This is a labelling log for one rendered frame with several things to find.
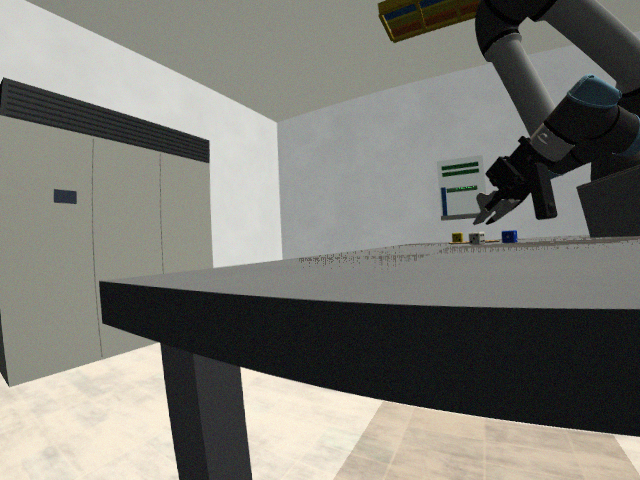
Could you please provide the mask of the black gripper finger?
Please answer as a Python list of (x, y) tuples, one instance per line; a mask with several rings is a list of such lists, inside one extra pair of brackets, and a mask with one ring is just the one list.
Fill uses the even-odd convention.
[(496, 222), (497, 220), (502, 218), (504, 215), (506, 215), (507, 213), (512, 211), (514, 208), (516, 208), (519, 204), (521, 204), (527, 198), (527, 196), (518, 200), (504, 199), (504, 205), (496, 209), (495, 214), (485, 224), (489, 225), (491, 223)]
[(480, 208), (481, 212), (479, 213), (479, 215), (474, 220), (473, 225), (476, 225), (476, 224), (479, 224), (479, 223), (483, 223), (489, 216), (491, 216), (491, 214), (496, 209), (501, 207), (504, 204), (504, 199), (507, 198), (508, 193), (514, 187), (515, 187), (514, 185), (512, 185), (511, 187), (506, 186), (505, 188), (501, 188), (499, 190), (494, 190), (489, 195), (484, 194), (482, 192), (479, 193), (476, 196), (476, 200), (477, 200), (477, 203), (479, 205), (479, 208)]

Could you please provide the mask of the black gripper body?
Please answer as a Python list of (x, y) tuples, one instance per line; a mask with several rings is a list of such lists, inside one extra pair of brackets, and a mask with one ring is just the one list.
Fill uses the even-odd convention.
[(489, 181), (491, 182), (491, 184), (498, 189), (505, 188), (506, 186), (515, 186), (508, 193), (508, 198), (506, 198), (507, 200), (522, 199), (531, 193), (526, 172), (527, 166), (537, 163), (553, 167), (558, 162), (557, 160), (552, 161), (544, 157), (537, 150), (535, 150), (530, 143), (530, 138), (526, 139), (526, 137), (521, 136), (518, 142), (520, 143), (520, 145), (511, 154), (510, 157), (499, 156), (494, 164), (485, 173), (486, 176), (490, 179)]

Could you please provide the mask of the blue die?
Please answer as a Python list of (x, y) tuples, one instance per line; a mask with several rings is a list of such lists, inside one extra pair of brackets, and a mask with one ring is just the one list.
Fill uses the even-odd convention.
[(502, 243), (515, 243), (517, 242), (517, 231), (502, 231)]

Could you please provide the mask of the white die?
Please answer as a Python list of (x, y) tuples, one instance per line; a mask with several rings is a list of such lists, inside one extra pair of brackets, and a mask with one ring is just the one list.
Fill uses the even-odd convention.
[(469, 233), (469, 244), (485, 244), (485, 233), (477, 232), (477, 233)]

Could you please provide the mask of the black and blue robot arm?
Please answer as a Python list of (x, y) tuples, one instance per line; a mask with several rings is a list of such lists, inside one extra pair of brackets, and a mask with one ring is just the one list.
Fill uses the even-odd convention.
[[(518, 27), (526, 17), (548, 22), (608, 73), (615, 88), (586, 74), (555, 107), (520, 44)], [(557, 217), (551, 179), (590, 162), (591, 181), (640, 165), (640, 39), (597, 0), (480, 0), (475, 31), (531, 145), (558, 161), (526, 167), (537, 220)]]

